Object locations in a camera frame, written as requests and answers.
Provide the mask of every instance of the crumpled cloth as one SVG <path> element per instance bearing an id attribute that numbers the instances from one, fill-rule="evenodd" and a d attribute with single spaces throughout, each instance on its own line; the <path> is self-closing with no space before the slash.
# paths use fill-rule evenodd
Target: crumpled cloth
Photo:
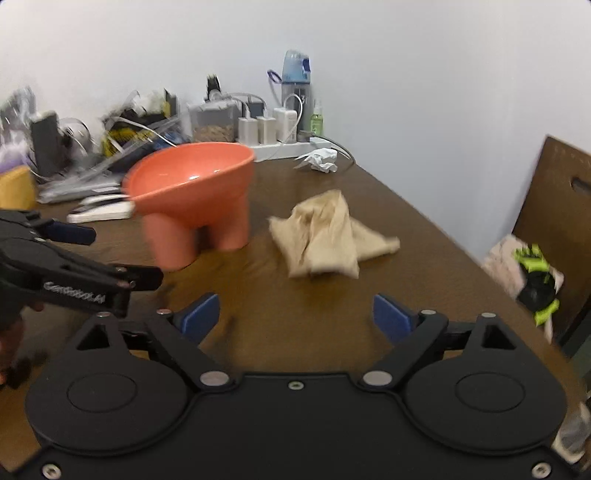
<path id="1" fill-rule="evenodd" d="M 288 219 L 270 217 L 269 230 L 290 277 L 339 272 L 358 278 L 359 261 L 400 249 L 398 238 L 385 238 L 351 218 L 340 190 L 299 203 Z"/>

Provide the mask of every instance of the white tissue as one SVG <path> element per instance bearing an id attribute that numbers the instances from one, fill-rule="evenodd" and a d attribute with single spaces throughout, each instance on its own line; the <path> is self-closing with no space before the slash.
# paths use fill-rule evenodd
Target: white tissue
<path id="1" fill-rule="evenodd" d="M 334 162 L 325 161 L 334 160 L 336 156 L 337 151 L 332 148 L 318 148 L 310 153 L 297 157 L 296 160 L 304 157 L 305 158 L 297 167 L 294 168 L 302 168 L 304 165 L 309 163 L 312 166 L 312 170 L 323 171 L 324 173 L 336 171 L 337 166 Z"/>

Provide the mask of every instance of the white wall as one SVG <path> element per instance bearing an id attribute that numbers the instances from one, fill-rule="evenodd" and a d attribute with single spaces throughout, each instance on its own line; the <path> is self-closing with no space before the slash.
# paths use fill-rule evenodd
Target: white wall
<path id="1" fill-rule="evenodd" d="M 4 0 L 0 98 L 29 84 L 95 130 L 134 89 L 199 100 L 208 73 L 270 102 L 265 72 L 297 48 L 325 133 L 481 257 L 546 133 L 591 150 L 590 37 L 587 0 Z"/>

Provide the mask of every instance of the power strip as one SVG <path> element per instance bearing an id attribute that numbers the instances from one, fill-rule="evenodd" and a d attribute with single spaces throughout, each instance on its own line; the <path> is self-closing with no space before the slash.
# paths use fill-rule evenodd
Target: power strip
<path id="1" fill-rule="evenodd" d="M 312 137 L 309 142 L 285 143 L 279 142 L 270 145 L 250 146 L 255 152 L 255 161 L 277 160 L 278 158 L 294 158 L 310 153 L 317 148 L 331 148 L 328 140 Z"/>

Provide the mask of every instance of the green and black glove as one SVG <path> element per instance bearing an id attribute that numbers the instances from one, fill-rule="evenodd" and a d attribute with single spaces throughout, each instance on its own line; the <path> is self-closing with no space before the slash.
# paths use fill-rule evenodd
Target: green and black glove
<path id="1" fill-rule="evenodd" d="M 537 326 L 543 325 L 560 305 L 556 299 L 556 282 L 550 273 L 550 265 L 540 247 L 535 244 L 531 248 L 515 250 L 513 256 L 525 277 L 525 287 L 517 300 L 534 314 Z"/>

